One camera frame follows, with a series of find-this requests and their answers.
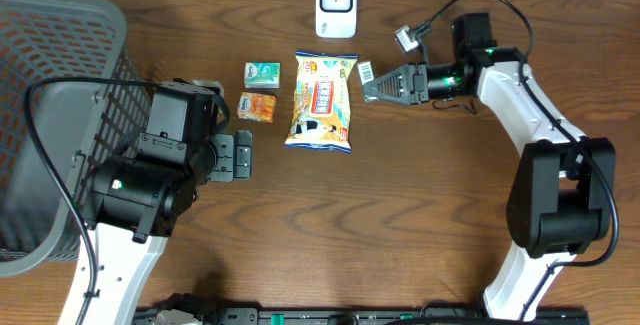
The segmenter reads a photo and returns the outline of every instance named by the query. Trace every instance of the wooden table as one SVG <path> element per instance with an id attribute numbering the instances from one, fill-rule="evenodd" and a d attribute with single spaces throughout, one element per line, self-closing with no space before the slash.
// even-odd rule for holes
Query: wooden table
<path id="1" fill-rule="evenodd" d="M 476 302 L 510 237 L 505 203 L 518 154 L 489 109 L 478 116 L 430 105 L 363 101 L 350 77 L 351 155 L 287 150 L 296 49 L 355 52 L 378 75 L 404 57 L 393 33 L 448 0 L 359 0 L 357 35 L 318 38 L 314 0 L 110 0 L 129 23 L 141 75 L 216 79 L 233 108 L 246 61 L 282 63 L 273 124 L 232 119 L 254 134 L 250 181 L 208 184 L 182 215 L 141 305 L 174 292 L 264 307 L 419 307 L 429 299 Z M 555 105 L 616 146 L 622 230 L 611 261 L 567 269 L 543 303 L 585 306 L 593 324 L 640 316 L 640 0 L 511 0 L 536 30 L 531 65 Z M 526 47 L 505 6 L 465 0 L 426 39 L 433 63 L 451 61 L 449 24 L 490 11 L 501 45 Z M 580 256 L 598 256 L 606 241 Z M 0 323 L 57 321 L 74 264 L 44 264 L 0 279 Z"/>

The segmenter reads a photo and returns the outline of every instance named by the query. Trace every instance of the wire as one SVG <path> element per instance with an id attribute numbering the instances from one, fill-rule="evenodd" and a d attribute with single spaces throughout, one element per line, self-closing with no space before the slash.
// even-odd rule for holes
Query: wire
<path id="1" fill-rule="evenodd" d="M 53 182 L 56 184 L 58 191 L 62 195 L 65 203 L 69 207 L 69 211 L 73 216 L 78 228 L 80 228 L 80 236 L 82 237 L 82 241 L 84 242 L 85 248 L 87 250 L 87 257 L 89 259 L 89 285 L 87 286 L 87 292 L 84 293 L 84 301 L 82 303 L 82 307 L 80 308 L 80 312 L 78 313 L 78 318 L 76 320 L 76 325 L 81 325 L 84 322 L 84 318 L 87 315 L 87 311 L 89 310 L 89 305 L 91 303 L 91 299 L 96 296 L 96 283 L 98 281 L 98 263 L 96 261 L 96 254 L 93 250 L 93 245 L 91 243 L 91 238 L 89 238 L 89 232 L 87 230 L 87 226 L 84 223 L 84 219 L 80 214 L 80 211 L 76 207 L 73 197 L 71 193 L 69 193 L 69 189 L 64 184 L 64 181 L 60 177 L 60 174 L 56 170 L 53 165 L 53 162 L 49 158 L 47 151 L 44 149 L 44 145 L 42 144 L 42 140 L 38 135 L 38 131 L 36 130 L 35 122 L 33 120 L 33 113 L 31 112 L 31 103 L 33 94 L 35 91 L 47 84 L 51 83 L 59 83 L 59 82 L 89 82 L 89 83 L 99 83 L 99 84 L 113 84 L 113 85 L 123 85 L 123 86 L 145 86 L 145 87 L 159 87 L 158 84 L 147 83 L 142 81 L 128 81 L 128 80 L 109 80 L 103 78 L 93 78 L 93 77 L 54 77 L 43 79 L 38 82 L 30 85 L 25 93 L 24 97 L 24 115 L 25 122 L 27 125 L 27 131 L 31 136 L 31 140 L 33 141 L 33 146 L 36 149 L 36 152 L 42 159 L 42 163 L 44 164 L 47 173 L 53 179 Z"/>
<path id="2" fill-rule="evenodd" d="M 431 324 L 458 324 L 458 325 L 541 325 L 538 322 L 490 319 L 481 317 L 462 316 L 429 316 L 421 318 L 402 319 L 388 322 L 384 325 L 431 325 Z"/>
<path id="3" fill-rule="evenodd" d="M 421 37 L 417 37 L 416 41 L 418 42 L 418 44 L 420 45 L 420 49 L 422 50 L 422 61 L 426 66 L 429 66 L 429 49 L 424 44 L 424 41 L 422 41 Z"/>
<path id="4" fill-rule="evenodd" d="M 473 103 L 473 98 L 471 98 L 471 100 L 469 100 L 469 106 L 465 105 L 465 104 L 453 104 L 453 105 L 449 105 L 449 106 L 437 106 L 436 104 L 438 102 L 446 102 L 445 100 L 434 100 L 433 102 L 431 102 L 431 106 L 436 109 L 436 110 L 449 110 L 449 109 L 453 109 L 453 108 L 461 108 L 463 110 L 465 110 L 466 112 L 468 112 L 471 115 L 477 115 L 478 114 L 478 110 L 476 110 L 476 105 Z"/>
<path id="5" fill-rule="evenodd" d="M 439 18 L 440 15 L 442 15 L 442 13 L 445 10 L 447 10 L 451 5 L 453 5 L 457 1 L 459 1 L 459 0 L 451 0 L 451 1 L 449 1 L 445 6 L 443 6 L 440 10 L 438 10 L 438 12 L 436 12 L 431 18 L 429 18 L 427 21 L 423 22 L 422 24 L 418 25 L 418 27 L 416 27 L 415 31 L 417 33 L 420 33 L 420 32 L 425 31 L 429 27 L 431 27 L 431 22 L 433 22 L 434 20 Z M 620 237 L 620 223 L 619 223 L 619 219 L 618 219 L 618 207 L 616 206 L 616 202 L 615 202 L 615 199 L 613 197 L 613 191 L 611 190 L 611 186 L 607 183 L 606 177 L 604 176 L 604 173 L 600 169 L 600 166 L 598 166 L 598 164 L 593 160 L 593 157 L 584 148 L 584 146 L 582 146 L 582 144 L 580 142 L 578 142 L 578 140 L 576 140 L 573 137 L 573 135 L 571 135 L 562 126 L 562 124 L 560 123 L 560 120 L 554 118 L 553 115 L 549 112 L 549 110 L 544 107 L 544 105 L 540 102 L 540 100 L 537 98 L 537 96 L 533 93 L 533 91 L 529 87 L 529 84 L 527 83 L 528 77 L 524 75 L 524 65 L 527 63 L 529 55 L 531 54 L 531 51 L 533 50 L 533 46 L 535 44 L 535 37 L 534 37 L 534 34 L 533 34 L 533 28 L 531 27 L 531 24 L 529 23 L 529 20 L 527 19 L 527 17 L 517 7 L 515 7 L 513 4 L 511 4 L 508 0 L 498 0 L 498 1 L 500 1 L 503 4 L 505 4 L 516 15 L 518 15 L 518 17 L 522 20 L 522 22 L 524 23 L 525 27 L 527 28 L 527 31 L 529 32 L 529 46 L 527 47 L 527 50 L 524 53 L 524 56 L 522 56 L 519 59 L 519 64 L 518 64 L 518 76 L 519 76 L 520 83 L 525 88 L 525 90 L 526 90 L 527 94 L 529 95 L 529 97 L 531 98 L 531 100 L 534 102 L 534 104 L 536 104 L 536 106 L 540 109 L 540 111 L 544 114 L 544 116 L 549 120 L 549 122 L 553 125 L 553 127 L 556 128 L 558 131 L 560 131 L 560 133 L 562 133 L 562 135 L 564 135 L 567 138 L 567 140 L 571 143 L 571 145 L 573 145 L 576 148 L 578 153 L 580 155 L 582 155 L 583 160 L 587 163 L 587 165 L 591 169 L 592 173 L 595 174 L 595 176 L 598 178 L 598 182 L 599 182 L 600 186 L 602 186 L 602 188 L 603 188 L 603 190 L 605 192 L 605 196 L 607 198 L 607 202 L 609 203 L 609 210 L 611 212 L 611 228 L 612 228 L 611 229 L 611 239 L 609 241 L 609 246 L 607 247 L 605 252 L 602 255 L 600 255 L 598 258 L 593 259 L 593 260 L 589 260 L 589 261 L 555 262 L 555 263 L 552 263 L 551 265 L 549 265 L 547 267 L 547 271 L 545 272 L 544 276 L 542 277 L 542 279 L 540 280 L 540 282 L 536 286 L 534 292 L 531 294 L 531 297 L 529 298 L 529 300 L 523 306 L 523 310 L 522 310 L 522 312 L 520 314 L 520 320 L 522 320 L 522 319 L 524 319 L 527 311 L 531 307 L 531 304 L 533 304 L 535 299 L 538 297 L 538 294 L 540 293 L 540 291 L 542 291 L 542 288 L 544 287 L 545 283 L 547 282 L 549 277 L 554 273 L 554 270 L 557 267 L 561 267 L 561 266 L 567 266 L 567 267 L 592 267 L 592 266 L 600 265 L 600 264 L 604 263 L 605 261 L 607 261 L 611 257 L 611 255 L 613 255 L 613 253 L 614 253 L 614 251 L 616 249 L 616 246 L 618 245 L 618 239 Z"/>
<path id="6" fill-rule="evenodd" d="M 456 311 L 456 308 L 453 307 L 453 305 L 451 305 L 450 302 L 446 301 L 446 300 L 440 300 L 440 299 L 433 299 L 431 301 L 429 301 L 428 303 L 426 303 L 422 309 L 420 309 L 420 317 L 424 317 L 425 316 L 425 312 L 427 311 L 427 309 L 429 309 L 433 304 L 435 303 L 440 303 L 440 304 L 444 304 L 447 305 L 452 311 L 453 314 L 457 317 L 460 316 L 460 314 L 458 314 L 458 312 Z"/>

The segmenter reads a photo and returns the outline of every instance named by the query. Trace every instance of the chip bag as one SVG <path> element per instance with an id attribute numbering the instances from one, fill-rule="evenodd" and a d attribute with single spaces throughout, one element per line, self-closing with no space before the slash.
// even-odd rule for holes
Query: chip bag
<path id="1" fill-rule="evenodd" d="M 347 79 L 358 55 L 296 51 L 298 77 L 293 121 L 285 146 L 351 153 Z"/>

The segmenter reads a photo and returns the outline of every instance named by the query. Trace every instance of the small box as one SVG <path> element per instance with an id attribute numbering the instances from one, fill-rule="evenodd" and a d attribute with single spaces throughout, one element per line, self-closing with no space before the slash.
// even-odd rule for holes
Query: small box
<path id="1" fill-rule="evenodd" d="M 271 95 L 243 92 L 238 102 L 238 117 L 240 119 L 273 122 L 273 112 L 276 110 L 276 97 Z"/>
<path id="2" fill-rule="evenodd" d="M 244 67 L 244 85 L 249 89 L 279 88 L 280 63 L 247 63 Z"/>

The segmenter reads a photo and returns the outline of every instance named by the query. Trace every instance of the plastic basket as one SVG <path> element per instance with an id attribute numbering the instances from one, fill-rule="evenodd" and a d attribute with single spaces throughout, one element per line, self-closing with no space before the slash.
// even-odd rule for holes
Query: plastic basket
<path id="1" fill-rule="evenodd" d="M 29 83 L 55 76 L 137 80 L 122 12 L 105 0 L 0 0 L 0 276 L 71 260 L 78 231 L 26 132 Z M 36 127 L 81 207 L 86 177 L 146 125 L 144 89 L 58 83 L 36 94 Z"/>

